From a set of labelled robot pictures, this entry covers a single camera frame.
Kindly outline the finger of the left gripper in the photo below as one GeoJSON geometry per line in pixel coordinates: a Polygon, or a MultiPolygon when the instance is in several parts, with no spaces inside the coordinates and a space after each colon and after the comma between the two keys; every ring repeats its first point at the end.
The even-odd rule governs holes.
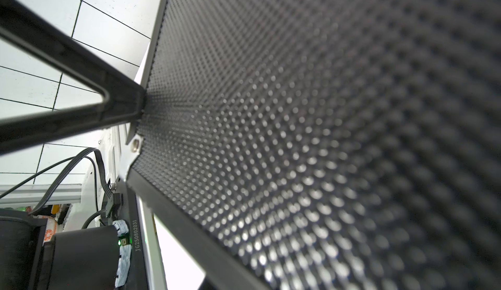
{"type": "Polygon", "coordinates": [[[139,120],[145,89],[17,0],[1,0],[1,38],[96,90],[102,102],[1,121],[1,154],[139,120]]]}

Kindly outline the black poker case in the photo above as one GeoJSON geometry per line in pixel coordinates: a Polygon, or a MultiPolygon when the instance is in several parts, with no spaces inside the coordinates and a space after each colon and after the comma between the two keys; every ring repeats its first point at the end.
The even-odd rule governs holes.
{"type": "Polygon", "coordinates": [[[128,185],[219,289],[500,288],[500,0],[163,0],[128,185]]]}

